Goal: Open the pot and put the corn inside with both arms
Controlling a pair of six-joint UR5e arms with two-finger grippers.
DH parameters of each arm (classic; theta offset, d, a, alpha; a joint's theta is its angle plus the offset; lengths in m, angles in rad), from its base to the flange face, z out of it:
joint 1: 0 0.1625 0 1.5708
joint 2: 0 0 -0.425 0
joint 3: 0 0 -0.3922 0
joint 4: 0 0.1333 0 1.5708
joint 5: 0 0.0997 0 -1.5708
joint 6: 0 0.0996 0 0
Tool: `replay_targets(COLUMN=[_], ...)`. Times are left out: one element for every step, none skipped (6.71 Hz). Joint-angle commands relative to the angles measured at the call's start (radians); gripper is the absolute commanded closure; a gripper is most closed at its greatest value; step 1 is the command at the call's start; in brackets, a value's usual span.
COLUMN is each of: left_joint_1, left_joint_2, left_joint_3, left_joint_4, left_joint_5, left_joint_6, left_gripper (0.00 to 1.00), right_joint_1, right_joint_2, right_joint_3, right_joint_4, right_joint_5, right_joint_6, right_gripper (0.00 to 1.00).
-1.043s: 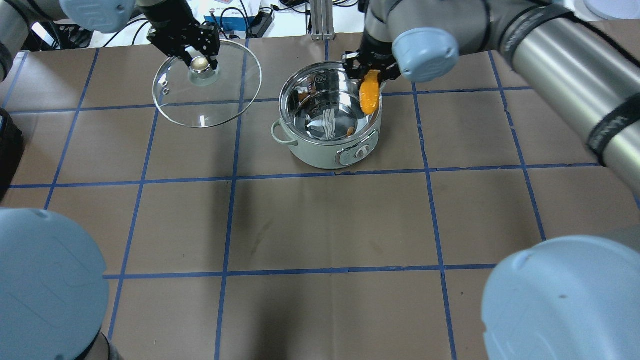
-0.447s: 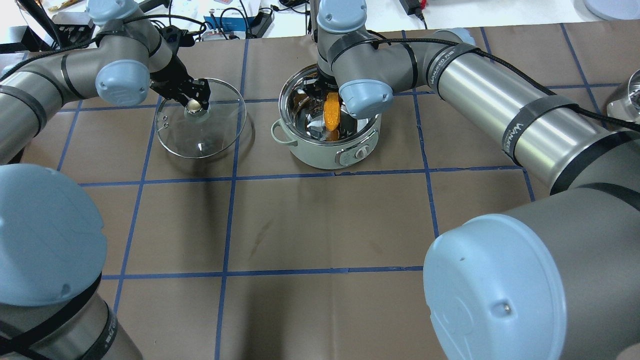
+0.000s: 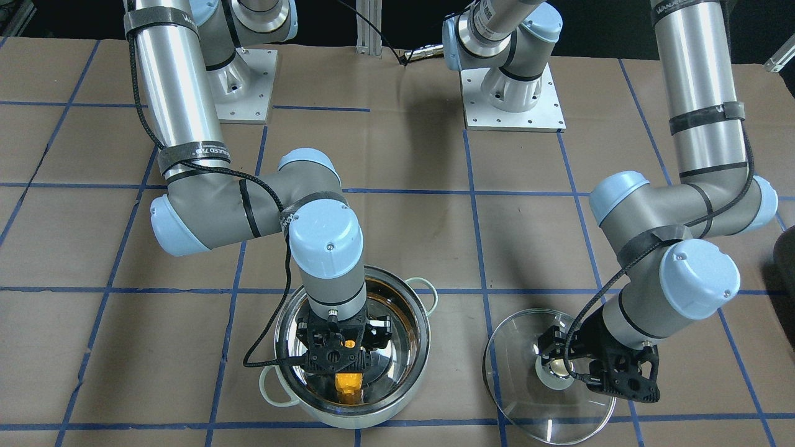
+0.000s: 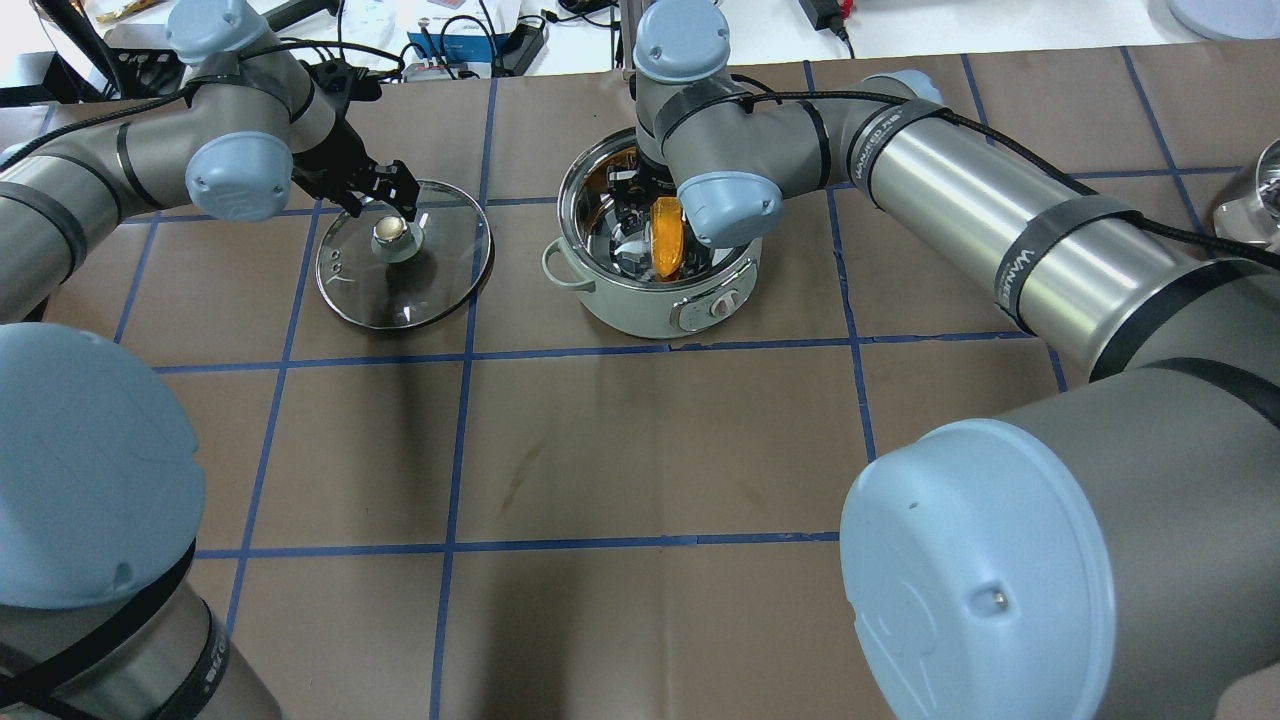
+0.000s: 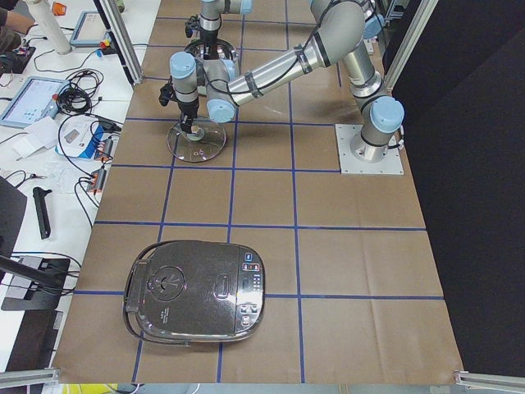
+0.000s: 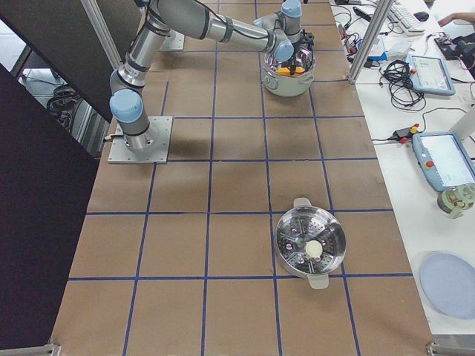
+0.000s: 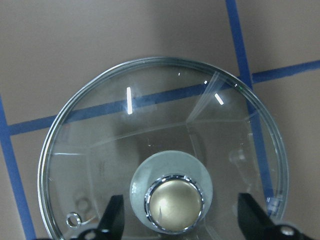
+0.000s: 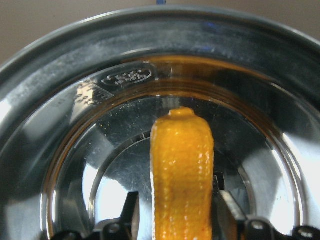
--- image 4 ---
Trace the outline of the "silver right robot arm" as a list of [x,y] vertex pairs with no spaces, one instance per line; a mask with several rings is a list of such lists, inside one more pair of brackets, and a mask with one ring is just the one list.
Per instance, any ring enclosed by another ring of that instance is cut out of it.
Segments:
[[[960,111],[1085,182],[1188,227],[1277,135],[1277,44],[1103,47],[1156,3],[1042,1],[918,9],[868,3],[870,59],[831,45],[783,1],[731,1],[735,55],[781,88],[836,88],[918,61]],[[1084,373],[1018,333],[980,290],[851,190],[787,204],[745,309],[705,333],[635,340],[576,302],[545,301],[524,346],[566,360],[582,419],[547,409],[524,451],[476,375],[463,541],[637,537],[543,560],[541,666],[516,620],[479,628],[476,553],[454,565],[444,719],[888,719],[838,587],[838,503],[876,454],[946,421],[995,415]]]

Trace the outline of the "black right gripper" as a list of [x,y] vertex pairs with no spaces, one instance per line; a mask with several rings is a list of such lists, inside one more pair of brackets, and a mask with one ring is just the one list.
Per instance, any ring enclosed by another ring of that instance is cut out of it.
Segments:
[[649,164],[637,150],[623,150],[608,159],[605,188],[622,236],[644,229],[658,199],[676,196],[669,174]]

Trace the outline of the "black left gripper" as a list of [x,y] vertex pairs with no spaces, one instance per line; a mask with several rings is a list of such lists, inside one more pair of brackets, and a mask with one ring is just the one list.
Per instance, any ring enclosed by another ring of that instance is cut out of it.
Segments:
[[293,155],[293,182],[352,217],[360,215],[366,197],[387,204],[407,223],[417,220],[417,178],[402,160],[378,165],[343,117],[320,143]]

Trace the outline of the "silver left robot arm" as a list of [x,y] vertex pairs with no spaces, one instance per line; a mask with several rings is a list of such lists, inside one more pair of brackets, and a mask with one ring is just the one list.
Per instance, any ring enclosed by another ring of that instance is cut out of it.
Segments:
[[3,164],[3,716],[280,719],[188,582],[205,477],[183,407],[116,342],[29,314],[123,220],[193,204],[262,222],[297,186],[407,222],[419,182],[372,160],[246,1],[179,1],[183,111],[55,129]]

